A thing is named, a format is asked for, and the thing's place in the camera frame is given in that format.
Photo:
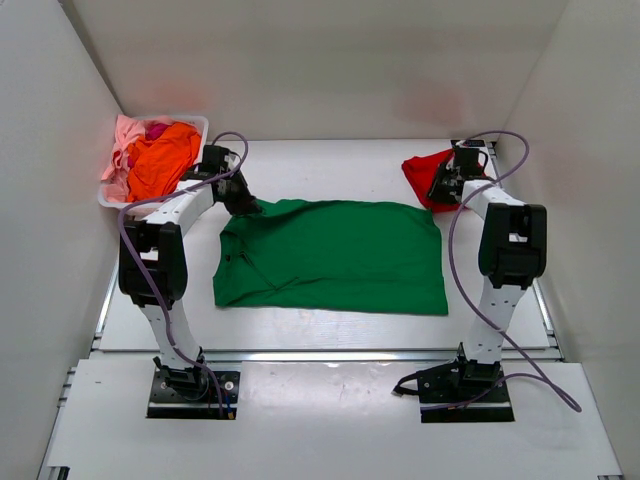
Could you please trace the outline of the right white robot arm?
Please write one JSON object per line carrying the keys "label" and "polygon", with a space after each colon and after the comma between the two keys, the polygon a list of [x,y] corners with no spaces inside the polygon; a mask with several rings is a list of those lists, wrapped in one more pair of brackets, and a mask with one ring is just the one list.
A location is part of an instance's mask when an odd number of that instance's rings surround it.
{"label": "right white robot arm", "polygon": [[546,268],[547,211],[505,192],[485,173],[485,152],[455,146],[438,161],[426,198],[438,206],[463,206],[483,227],[478,268],[483,277],[476,317],[456,358],[422,373],[419,398],[427,405],[453,408],[475,397],[505,402],[490,389],[502,376],[502,347],[518,302]]}

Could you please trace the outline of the green t shirt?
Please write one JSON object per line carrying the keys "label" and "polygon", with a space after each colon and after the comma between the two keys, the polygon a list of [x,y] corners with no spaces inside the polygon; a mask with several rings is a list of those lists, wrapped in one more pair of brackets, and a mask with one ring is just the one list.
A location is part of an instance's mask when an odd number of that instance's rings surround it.
{"label": "green t shirt", "polygon": [[442,238],[395,202],[262,201],[220,234],[218,307],[445,316]]}

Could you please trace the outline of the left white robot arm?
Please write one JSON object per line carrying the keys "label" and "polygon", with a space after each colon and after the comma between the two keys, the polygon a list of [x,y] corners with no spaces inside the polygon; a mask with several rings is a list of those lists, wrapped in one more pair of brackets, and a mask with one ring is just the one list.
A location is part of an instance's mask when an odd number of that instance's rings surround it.
{"label": "left white robot arm", "polygon": [[188,286],[184,237],[217,204],[232,216],[258,213],[260,207],[241,173],[245,154],[207,145],[201,161],[181,176],[168,195],[141,200],[119,214],[118,284],[146,317],[159,348],[154,363],[161,381],[186,402],[219,392],[206,365],[182,299]]}

